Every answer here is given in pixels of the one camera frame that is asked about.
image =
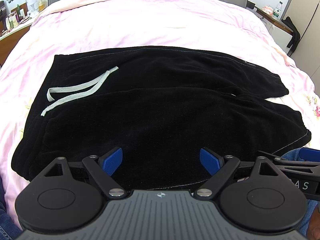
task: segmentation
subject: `drawstring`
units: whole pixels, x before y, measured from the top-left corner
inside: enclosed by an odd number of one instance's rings
[[[75,92],[75,91],[79,91],[79,90],[82,90],[82,89],[85,89],[85,88],[88,88],[88,87],[91,87],[94,85],[88,91],[69,95],[69,96],[66,96],[64,98],[57,100],[53,104],[49,105],[46,109],[44,109],[43,112],[41,113],[41,115],[44,116],[46,112],[54,109],[56,106],[59,106],[59,105],[66,103],[66,102],[70,102],[75,99],[79,99],[79,98],[83,98],[83,97],[87,97],[89,95],[92,95],[94,92],[96,92],[101,87],[101,85],[106,80],[106,78],[110,75],[110,73],[116,71],[117,69],[119,69],[119,68],[117,66],[115,66],[115,67],[107,70],[104,74],[100,75],[99,77],[95,78],[94,80],[91,80],[89,82],[86,82],[86,83],[83,83],[80,85],[76,85],[76,86],[72,86],[72,87],[49,88],[48,92],[47,92],[47,99],[49,102],[52,102],[52,101],[54,101],[54,98],[51,96],[51,93]]]

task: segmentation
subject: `white logo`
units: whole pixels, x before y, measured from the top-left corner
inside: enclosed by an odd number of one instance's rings
[[[163,192],[160,192],[160,193],[157,194],[157,196],[160,197],[160,198],[163,198],[163,197],[166,196],[166,194],[164,194]]]

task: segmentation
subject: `hand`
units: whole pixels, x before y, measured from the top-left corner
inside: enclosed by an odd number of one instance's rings
[[[320,213],[318,205],[313,210],[311,215],[309,226],[307,230],[308,240],[319,240],[320,239]]]

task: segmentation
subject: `white tabletop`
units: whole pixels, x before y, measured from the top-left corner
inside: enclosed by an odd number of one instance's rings
[[[27,21],[26,21],[25,23],[23,23],[23,24],[19,24],[17,27],[13,28],[9,33],[7,33],[7,34],[4,35],[4,36],[1,36],[1,37],[0,37],[0,41],[3,40],[4,38],[10,36],[11,34],[17,32],[18,30],[21,30],[21,29],[23,29],[23,28],[25,28],[25,27],[27,27],[27,26],[30,26],[30,25],[33,23],[34,20],[35,20],[35,19],[32,18],[32,19],[27,20]]]

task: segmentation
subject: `pink bedsheet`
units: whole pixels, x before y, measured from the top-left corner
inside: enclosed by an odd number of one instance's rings
[[[250,11],[218,0],[63,0],[41,13],[0,70],[0,175],[16,224],[14,201],[28,182],[11,169],[11,158],[53,56],[144,45],[220,51],[280,75],[290,93],[270,100],[299,110],[312,132],[308,145],[320,149],[311,79]]]

